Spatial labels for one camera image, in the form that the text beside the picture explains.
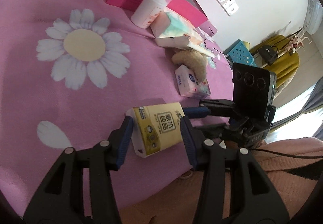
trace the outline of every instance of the metal screw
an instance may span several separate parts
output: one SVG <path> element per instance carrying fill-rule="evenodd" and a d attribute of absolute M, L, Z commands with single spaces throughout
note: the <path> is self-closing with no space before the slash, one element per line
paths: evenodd
<path fill-rule="evenodd" d="M 204 144 L 206 146 L 209 146 L 210 147 L 210 146 L 213 146 L 214 145 L 214 141 L 207 139 L 207 140 L 204 140 Z"/>
<path fill-rule="evenodd" d="M 107 147 L 107 146 L 109 146 L 110 145 L 110 142 L 108 141 L 108 140 L 102 140 L 101 142 L 100 142 L 100 146 L 101 147 Z"/>
<path fill-rule="evenodd" d="M 249 151 L 246 148 L 240 148 L 240 153 L 243 155 L 247 155 Z"/>
<path fill-rule="evenodd" d="M 74 152 L 74 148 L 72 148 L 72 147 L 65 148 L 65 151 L 64 152 L 66 154 L 72 154 Z"/>

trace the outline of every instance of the lotion bottle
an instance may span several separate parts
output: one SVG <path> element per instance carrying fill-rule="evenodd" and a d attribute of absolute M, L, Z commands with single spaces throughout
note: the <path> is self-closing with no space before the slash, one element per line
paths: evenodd
<path fill-rule="evenodd" d="M 132 15 L 131 21 L 138 27 L 148 28 L 167 5 L 166 0 L 143 0 Z"/>

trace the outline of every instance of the flower petal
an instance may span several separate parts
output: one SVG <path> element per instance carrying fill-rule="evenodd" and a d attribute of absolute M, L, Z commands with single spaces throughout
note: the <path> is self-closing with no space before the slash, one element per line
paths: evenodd
<path fill-rule="evenodd" d="M 65 34 L 71 33 L 73 31 L 71 26 L 68 23 L 64 22 L 60 18 L 56 19 L 54 21 L 53 25 L 58 31 L 65 33 Z"/>
<path fill-rule="evenodd" d="M 107 31 L 108 26 L 110 25 L 110 20 L 106 17 L 99 19 L 92 26 L 92 30 L 99 35 L 102 35 Z"/>
<path fill-rule="evenodd" d="M 86 78 L 86 67 L 82 61 L 72 58 L 71 66 L 65 78 L 65 85 L 69 89 L 78 90 Z"/>
<path fill-rule="evenodd" d="M 84 9 L 80 19 L 81 27 L 84 29 L 91 29 L 94 23 L 94 14 L 90 9 Z"/>
<path fill-rule="evenodd" d="M 49 50 L 44 50 L 37 54 L 37 59 L 39 61 L 53 61 L 58 59 L 61 55 L 65 53 L 65 50 L 59 47 L 51 48 Z"/>
<path fill-rule="evenodd" d="M 54 38 L 54 39 L 64 39 L 67 34 L 60 32 L 59 30 L 57 30 L 54 27 L 48 27 L 46 29 L 46 33 L 49 37 Z"/>
<path fill-rule="evenodd" d="M 99 61 L 88 63 L 88 76 L 98 88 L 102 89 L 107 85 L 108 78 L 104 67 Z"/>
<path fill-rule="evenodd" d="M 111 60 L 106 59 L 105 57 L 102 57 L 100 59 L 100 62 L 112 75 L 114 75 L 117 78 L 121 78 L 127 72 L 127 69 L 125 67 L 117 63 L 114 63 Z"/>
<path fill-rule="evenodd" d="M 129 59 L 127 59 L 124 55 L 118 52 L 106 51 L 103 56 L 109 59 L 110 61 L 119 64 L 125 68 L 130 68 Z"/>
<path fill-rule="evenodd" d="M 121 54 L 130 52 L 130 47 L 122 42 L 107 43 L 105 49 L 107 51 L 114 51 Z"/>
<path fill-rule="evenodd" d="M 81 19 L 81 12 L 78 9 L 74 9 L 71 12 L 71 15 L 69 17 L 69 24 L 74 29 L 80 29 L 82 28 L 80 25 L 80 19 Z"/>
<path fill-rule="evenodd" d="M 64 49 L 63 41 L 56 39 L 42 39 L 38 41 L 37 52 L 45 52 L 52 49 Z"/>
<path fill-rule="evenodd" d="M 71 146 L 65 133 L 49 121 L 41 121 L 37 127 L 38 138 L 51 148 L 67 148 Z"/>
<path fill-rule="evenodd" d="M 102 36 L 104 42 L 107 43 L 113 43 L 113 42 L 120 42 L 122 39 L 122 36 L 117 32 L 110 32 L 106 33 Z"/>
<path fill-rule="evenodd" d="M 60 56 L 52 68 L 51 77 L 55 81 L 61 81 L 64 79 L 73 63 L 73 57 L 70 54 Z"/>

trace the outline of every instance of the floral tablecloth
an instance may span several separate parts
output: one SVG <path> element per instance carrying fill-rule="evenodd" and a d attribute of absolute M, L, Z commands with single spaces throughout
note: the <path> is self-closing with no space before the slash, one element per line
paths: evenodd
<path fill-rule="evenodd" d="M 64 148 L 106 139 L 133 106 L 198 105 L 178 94 L 171 52 L 131 23 L 132 12 L 104 1 L 0 0 L 0 189 L 21 216 Z M 232 99 L 232 72 L 224 57 L 215 62 L 211 98 Z M 118 206 L 155 194 L 189 168 L 182 143 L 146 159 L 130 146 L 111 174 Z"/>

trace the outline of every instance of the yellow clothing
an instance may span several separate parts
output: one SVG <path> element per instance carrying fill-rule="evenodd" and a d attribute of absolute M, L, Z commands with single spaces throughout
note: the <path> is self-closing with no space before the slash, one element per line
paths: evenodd
<path fill-rule="evenodd" d="M 264 45 L 271 46 L 273 44 L 275 44 L 275 46 L 277 47 L 277 48 L 274 47 L 274 49 L 279 51 L 283 48 L 283 46 L 286 46 L 289 41 L 289 38 L 286 38 L 285 40 L 279 42 L 284 38 L 285 37 L 283 35 L 277 35 L 272 38 L 269 38 L 263 43 L 255 46 L 253 49 L 250 50 L 250 52 L 254 53 Z M 292 55 L 289 55 L 289 52 L 287 52 L 284 55 L 282 55 L 280 58 L 278 58 L 271 66 L 268 65 L 264 69 L 272 71 L 277 75 L 277 83 L 276 83 L 276 88 L 277 88 L 281 86 L 285 81 L 287 81 L 297 71 L 298 67 L 299 67 L 298 54 L 294 53 Z"/>

